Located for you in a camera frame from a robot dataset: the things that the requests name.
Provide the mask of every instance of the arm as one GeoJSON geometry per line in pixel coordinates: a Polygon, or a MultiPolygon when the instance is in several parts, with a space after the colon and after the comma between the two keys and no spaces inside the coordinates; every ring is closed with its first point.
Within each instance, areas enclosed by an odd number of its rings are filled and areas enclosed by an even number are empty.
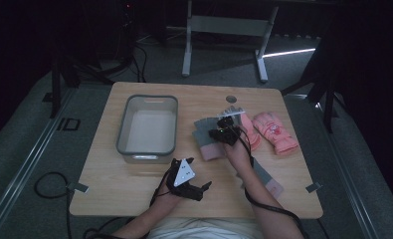
{"type": "Polygon", "coordinates": [[[158,197],[153,204],[142,214],[137,216],[134,220],[122,226],[112,235],[121,238],[134,239],[143,237],[150,231],[158,222],[165,218],[180,202],[181,198],[168,192],[168,187],[165,185],[165,180],[158,192],[158,197]]]}
{"type": "MultiPolygon", "coordinates": [[[[250,165],[250,158],[243,144],[238,140],[233,146],[224,144],[230,163],[237,170],[251,197],[262,204],[283,208],[267,190],[250,165]]],[[[282,213],[252,205],[265,238],[302,238],[292,218],[282,213]]]]}

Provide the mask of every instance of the person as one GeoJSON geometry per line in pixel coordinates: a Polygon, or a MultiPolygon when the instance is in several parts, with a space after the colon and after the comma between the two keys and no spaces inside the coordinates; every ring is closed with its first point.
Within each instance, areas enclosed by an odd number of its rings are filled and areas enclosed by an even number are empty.
{"type": "MultiPolygon", "coordinates": [[[[228,160],[242,178],[250,196],[262,204],[283,208],[252,168],[250,156],[243,143],[237,140],[233,146],[226,143],[223,146],[228,160]]],[[[166,220],[164,218],[183,200],[183,198],[168,193],[168,191],[164,180],[153,204],[134,220],[115,231],[112,236],[126,239],[141,238],[151,231],[148,238],[303,238],[291,217],[253,204],[252,209],[256,218],[256,222],[253,224],[255,225],[244,220],[230,219],[237,228],[240,227],[240,231],[246,232],[244,235],[239,235],[236,231],[233,232],[233,229],[230,229],[233,226],[229,226],[229,230],[219,228],[224,223],[222,221],[216,223],[218,221],[215,219],[211,223],[195,223],[199,220],[203,222],[203,219],[187,219],[185,222],[169,219],[169,222],[166,223],[169,226],[162,225],[161,221],[166,220]]]]}

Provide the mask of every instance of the black cable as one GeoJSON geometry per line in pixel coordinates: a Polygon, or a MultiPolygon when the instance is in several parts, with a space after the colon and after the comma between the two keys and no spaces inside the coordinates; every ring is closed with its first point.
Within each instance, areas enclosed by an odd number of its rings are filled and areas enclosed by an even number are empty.
{"type": "Polygon", "coordinates": [[[326,232],[325,227],[323,226],[322,222],[317,218],[316,219],[317,223],[319,223],[320,228],[322,229],[323,233],[325,234],[326,239],[329,239],[329,235],[326,232]]]}
{"type": "MultiPolygon", "coordinates": [[[[44,175],[42,175],[40,178],[38,178],[38,180],[34,184],[34,191],[35,191],[35,193],[38,196],[40,196],[42,198],[46,198],[46,199],[56,199],[56,198],[61,198],[61,197],[66,196],[66,223],[67,223],[67,231],[68,231],[69,239],[72,239],[73,238],[73,236],[72,236],[72,226],[71,226],[70,212],[69,212],[71,190],[68,188],[68,185],[69,185],[69,182],[68,182],[67,178],[62,173],[57,172],[57,171],[50,171],[50,172],[47,172],[44,175]],[[40,182],[44,178],[49,176],[49,175],[57,175],[57,176],[62,177],[62,179],[63,179],[63,181],[65,183],[65,186],[66,186],[66,191],[64,193],[56,194],[56,195],[46,195],[46,194],[43,194],[39,190],[40,182]]],[[[105,238],[106,239],[123,239],[123,238],[119,238],[119,237],[115,237],[115,236],[111,236],[111,235],[105,235],[105,234],[101,234],[100,233],[106,225],[108,225],[109,223],[111,223],[113,221],[116,221],[118,219],[121,219],[121,217],[114,217],[112,219],[109,219],[108,221],[106,221],[106,223],[104,223],[98,229],[94,229],[94,228],[87,229],[84,232],[84,234],[83,234],[83,238],[84,239],[96,239],[96,238],[101,238],[101,239],[105,239],[105,238]],[[90,236],[90,237],[87,237],[90,232],[94,232],[95,234],[90,236]]],[[[125,224],[130,222],[132,219],[133,218],[129,218],[125,224]]]]}
{"type": "Polygon", "coordinates": [[[45,173],[44,175],[42,175],[42,176],[35,182],[34,190],[35,190],[35,193],[36,193],[38,196],[43,197],[43,198],[46,198],[46,199],[56,199],[56,198],[60,198],[60,197],[66,196],[66,203],[67,203],[67,207],[66,207],[67,234],[68,234],[69,239],[72,239],[73,237],[72,237],[72,228],[71,228],[71,223],[70,223],[70,212],[69,212],[70,190],[69,190],[69,188],[67,188],[67,185],[68,185],[68,181],[67,181],[67,178],[66,178],[64,175],[62,175],[60,172],[51,171],[51,172],[47,172],[47,173],[45,173]],[[49,176],[49,175],[59,175],[59,176],[61,176],[61,177],[63,178],[63,180],[64,180],[64,182],[65,182],[65,184],[66,184],[66,192],[65,192],[65,193],[58,194],[58,195],[54,195],[54,196],[48,196],[48,195],[42,194],[42,193],[39,191],[39,189],[38,189],[39,183],[41,182],[42,179],[44,179],[45,177],[47,177],[47,176],[49,176]]]}
{"type": "MultiPolygon", "coordinates": [[[[237,134],[237,133],[233,130],[233,126],[232,126],[232,125],[228,125],[228,128],[231,130],[231,132],[232,132],[235,136],[238,137],[239,141],[240,141],[240,142],[243,144],[243,146],[245,147],[246,152],[247,152],[248,155],[249,155],[250,164],[251,164],[251,166],[253,167],[253,165],[254,165],[254,158],[252,157],[252,151],[247,147],[246,143],[243,141],[243,139],[241,138],[241,136],[240,136],[239,134],[237,134]]],[[[248,144],[250,145],[249,138],[248,138],[248,136],[246,135],[246,133],[245,133],[243,130],[240,130],[240,131],[246,136],[246,138],[248,139],[248,144]]],[[[307,234],[307,233],[304,231],[304,229],[302,228],[302,224],[301,224],[300,219],[299,219],[294,213],[292,213],[292,212],[290,212],[290,211],[288,211],[288,210],[279,208],[279,207],[275,207],[275,206],[271,206],[271,205],[266,205],[266,204],[257,202],[255,199],[252,198],[252,196],[249,194],[249,192],[247,191],[246,188],[245,188],[245,195],[246,195],[246,198],[248,199],[248,201],[249,201],[250,203],[252,203],[253,205],[257,206],[257,207],[260,207],[260,208],[263,208],[263,209],[266,209],[266,210],[270,210],[270,211],[274,211],[274,212],[278,212],[278,213],[282,213],[282,214],[284,214],[284,215],[287,215],[287,216],[291,217],[291,218],[295,221],[295,225],[297,226],[297,228],[298,228],[298,230],[300,231],[301,235],[302,235],[304,238],[308,238],[308,234],[307,234]]]]}
{"type": "Polygon", "coordinates": [[[130,65],[130,62],[126,59],[122,59],[122,61],[119,61],[118,66],[115,66],[110,69],[105,69],[99,71],[99,73],[104,74],[105,76],[109,76],[110,74],[117,73],[125,68],[127,68],[130,65]]]}
{"type": "Polygon", "coordinates": [[[153,193],[153,196],[152,196],[152,198],[150,199],[149,206],[152,206],[152,204],[153,204],[153,202],[155,201],[156,197],[158,197],[158,196],[163,196],[163,195],[165,195],[165,194],[170,193],[170,192],[168,191],[168,192],[166,192],[166,193],[162,193],[162,194],[158,195],[158,192],[159,192],[159,189],[161,188],[162,182],[165,180],[165,178],[167,177],[167,175],[168,175],[168,173],[169,173],[170,171],[171,171],[171,167],[168,168],[168,170],[167,170],[167,171],[164,173],[164,175],[162,176],[162,179],[161,179],[161,181],[159,182],[158,187],[155,189],[155,192],[153,193]]]}
{"type": "Polygon", "coordinates": [[[136,73],[136,75],[137,75],[137,81],[140,82],[140,70],[139,70],[139,65],[137,65],[136,58],[135,58],[134,56],[133,56],[132,58],[133,58],[133,63],[134,63],[134,65],[136,66],[136,69],[137,69],[137,73],[136,73]]]}
{"type": "Polygon", "coordinates": [[[146,54],[146,51],[145,51],[143,48],[137,46],[137,44],[135,45],[135,47],[136,47],[137,49],[139,49],[139,50],[143,53],[143,55],[144,55],[143,67],[142,67],[141,73],[142,73],[142,81],[143,81],[144,83],[146,83],[146,78],[144,77],[144,70],[145,70],[145,68],[146,68],[147,54],[146,54]]]}
{"type": "Polygon", "coordinates": [[[170,192],[170,191],[167,191],[167,192],[164,192],[164,193],[162,193],[162,194],[157,195],[156,197],[163,196],[163,195],[166,195],[166,194],[168,194],[168,193],[171,193],[171,192],[170,192]]]}

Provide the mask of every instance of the wire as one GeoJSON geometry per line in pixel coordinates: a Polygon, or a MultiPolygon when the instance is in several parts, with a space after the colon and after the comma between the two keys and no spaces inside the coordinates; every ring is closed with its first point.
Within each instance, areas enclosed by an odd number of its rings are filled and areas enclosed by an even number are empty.
{"type": "Polygon", "coordinates": [[[34,191],[35,191],[35,193],[36,193],[38,196],[43,197],[43,198],[46,198],[46,199],[56,199],[56,198],[60,198],[60,197],[66,196],[66,204],[67,204],[67,207],[66,207],[67,234],[68,234],[69,239],[72,239],[72,238],[73,238],[73,237],[72,237],[72,227],[71,227],[71,223],[70,223],[70,213],[69,213],[70,190],[69,190],[69,188],[67,188],[67,185],[68,185],[68,181],[67,181],[67,178],[66,178],[64,175],[62,175],[60,172],[51,171],[51,172],[47,172],[47,173],[45,173],[44,175],[42,175],[42,176],[35,182],[34,191]],[[63,178],[63,180],[64,180],[64,182],[65,182],[65,184],[66,184],[66,192],[65,192],[65,193],[58,194],[58,195],[51,195],[51,196],[49,196],[49,195],[42,194],[42,193],[39,191],[39,189],[38,189],[39,183],[42,181],[42,179],[44,179],[45,177],[47,177],[47,176],[49,176],[49,175],[59,175],[59,176],[61,176],[61,177],[63,178]]]}
{"type": "Polygon", "coordinates": [[[322,229],[323,233],[325,234],[326,239],[329,239],[329,235],[326,232],[325,227],[323,226],[322,222],[317,218],[316,219],[317,223],[319,223],[320,228],[322,229]]]}
{"type": "MultiPolygon", "coordinates": [[[[237,134],[237,133],[233,130],[233,127],[232,127],[231,125],[227,125],[227,127],[231,130],[231,132],[232,132],[235,136],[238,137],[239,141],[240,141],[240,142],[243,144],[243,146],[245,147],[245,149],[246,149],[246,151],[247,151],[247,153],[248,153],[248,155],[249,155],[250,164],[251,164],[251,166],[253,167],[253,165],[254,165],[254,158],[252,157],[250,148],[247,147],[246,143],[243,141],[243,139],[241,138],[241,136],[240,136],[239,134],[237,134]]],[[[246,136],[247,141],[248,141],[248,144],[250,145],[250,141],[249,141],[249,138],[248,138],[248,136],[246,135],[246,133],[245,133],[243,130],[240,130],[240,131],[246,136]]],[[[299,219],[294,213],[292,213],[292,212],[290,212],[290,211],[288,211],[288,210],[279,208],[279,207],[275,207],[275,206],[271,206],[271,205],[266,205],[266,204],[263,204],[263,203],[260,203],[260,202],[256,201],[255,199],[252,198],[252,196],[249,194],[249,192],[247,191],[246,188],[245,188],[245,195],[246,195],[246,198],[248,199],[248,201],[249,201],[250,203],[252,203],[253,205],[255,205],[255,206],[258,206],[258,207],[263,208],[263,209],[266,209],[266,210],[270,210],[270,211],[282,213],[282,214],[284,214],[284,215],[287,215],[287,216],[291,217],[291,218],[295,221],[295,225],[297,226],[298,230],[301,232],[302,236],[303,236],[304,238],[308,238],[308,234],[307,234],[307,233],[304,231],[304,229],[302,228],[302,224],[301,224],[300,219],[299,219]]]]}
{"type": "Polygon", "coordinates": [[[137,64],[136,58],[133,56],[133,63],[136,66],[137,69],[137,81],[140,82],[140,70],[139,70],[139,65],[137,64]]]}
{"type": "MultiPolygon", "coordinates": [[[[183,36],[183,35],[185,35],[185,34],[186,34],[186,31],[185,31],[185,30],[184,30],[184,31],[181,31],[181,32],[179,32],[179,33],[176,33],[176,34],[169,34],[170,37],[167,37],[167,38],[166,38],[166,41],[172,40],[172,39],[174,39],[174,38],[178,38],[178,37],[183,36]]],[[[159,44],[160,44],[160,42],[157,41],[157,40],[152,40],[151,42],[149,42],[149,41],[143,41],[143,40],[146,40],[146,39],[151,38],[151,37],[152,37],[151,35],[146,35],[145,37],[142,37],[142,38],[140,38],[139,40],[137,40],[136,43],[142,44],[142,45],[147,45],[147,46],[155,46],[155,45],[159,45],[159,44]]]]}
{"type": "Polygon", "coordinates": [[[161,193],[161,194],[157,195],[157,197],[166,195],[166,194],[168,194],[168,193],[171,193],[171,191],[167,191],[167,192],[161,193]]]}
{"type": "Polygon", "coordinates": [[[161,181],[159,182],[158,187],[155,189],[155,192],[153,193],[153,196],[152,196],[152,198],[150,199],[149,206],[152,206],[153,202],[155,202],[156,197],[158,197],[158,196],[163,196],[163,195],[166,195],[166,194],[170,193],[170,191],[168,191],[168,192],[166,192],[166,193],[162,193],[162,194],[159,194],[159,195],[158,195],[158,191],[159,191],[159,189],[160,189],[161,186],[162,186],[162,182],[165,180],[165,178],[167,177],[167,175],[168,175],[168,173],[169,173],[170,171],[171,171],[171,167],[168,168],[168,170],[167,170],[167,171],[164,173],[164,175],[162,176],[162,179],[161,179],[161,181]]]}
{"type": "MultiPolygon", "coordinates": [[[[57,172],[57,171],[50,171],[50,172],[47,172],[47,173],[45,173],[44,175],[42,175],[40,178],[38,178],[38,180],[37,180],[37,181],[35,182],[35,184],[34,184],[34,191],[35,191],[35,193],[36,193],[38,196],[40,196],[40,197],[42,197],[42,198],[45,198],[45,199],[56,199],[56,198],[61,198],[61,197],[66,196],[66,223],[67,223],[67,233],[68,233],[68,238],[69,238],[69,239],[72,239],[72,238],[73,238],[73,236],[72,236],[72,225],[71,225],[70,212],[69,212],[71,190],[69,189],[68,185],[69,185],[69,182],[68,182],[67,178],[66,178],[62,173],[57,172]],[[65,183],[65,188],[66,188],[66,189],[65,189],[66,191],[65,191],[64,193],[56,194],[56,195],[46,195],[46,194],[43,194],[43,193],[39,190],[39,184],[41,183],[41,181],[42,181],[44,178],[46,178],[46,177],[48,177],[48,176],[50,176],[50,175],[57,175],[57,176],[62,177],[62,179],[63,179],[63,181],[64,181],[64,183],[65,183]]],[[[107,239],[123,239],[123,238],[119,238],[119,237],[115,237],[115,236],[111,236],[111,235],[105,235],[105,234],[101,234],[101,233],[100,233],[106,225],[108,225],[109,223],[111,223],[111,222],[113,222],[113,221],[116,221],[116,220],[118,220],[118,219],[121,219],[121,217],[114,217],[114,218],[112,218],[112,219],[109,219],[109,220],[106,221],[106,223],[104,223],[99,229],[94,229],[94,228],[87,229],[87,230],[84,232],[84,234],[83,234],[83,238],[84,238],[84,239],[95,239],[95,238],[102,238],[102,239],[104,239],[104,238],[107,238],[107,239]],[[87,237],[88,234],[89,234],[90,232],[94,232],[95,234],[92,235],[92,236],[90,236],[90,237],[87,237]]],[[[130,222],[132,219],[133,219],[133,218],[129,218],[129,219],[127,220],[126,224],[127,224],[128,222],[130,222]]]]}
{"type": "Polygon", "coordinates": [[[145,68],[146,68],[147,54],[146,54],[146,51],[145,51],[143,48],[137,46],[137,44],[135,45],[135,47],[136,47],[137,49],[139,49],[139,50],[143,53],[143,55],[144,55],[144,61],[143,61],[143,67],[142,67],[141,74],[142,74],[142,81],[143,81],[144,83],[146,83],[146,78],[145,78],[145,76],[144,76],[144,70],[145,70],[145,68]]]}
{"type": "Polygon", "coordinates": [[[109,75],[107,76],[109,79],[111,79],[113,81],[114,78],[122,75],[123,73],[125,73],[127,70],[129,70],[129,68],[123,69],[120,72],[116,73],[115,75],[109,75]]]}

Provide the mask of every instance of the tag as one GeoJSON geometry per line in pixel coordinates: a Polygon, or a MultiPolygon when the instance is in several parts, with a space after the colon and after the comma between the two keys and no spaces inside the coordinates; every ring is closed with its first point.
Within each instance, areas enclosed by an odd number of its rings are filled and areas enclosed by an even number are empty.
{"type": "Polygon", "coordinates": [[[177,187],[195,176],[196,174],[193,172],[187,160],[182,159],[177,176],[175,177],[174,186],[177,187]]]}
{"type": "Polygon", "coordinates": [[[88,186],[80,184],[78,182],[77,183],[74,183],[74,182],[69,183],[69,185],[67,185],[67,188],[69,188],[69,190],[71,190],[71,191],[74,190],[74,191],[79,191],[82,193],[87,193],[88,190],[90,189],[88,186]]]}
{"type": "Polygon", "coordinates": [[[308,193],[314,192],[318,189],[320,189],[322,187],[322,185],[320,185],[320,183],[316,182],[308,187],[306,187],[305,189],[308,191],[308,193]]]}

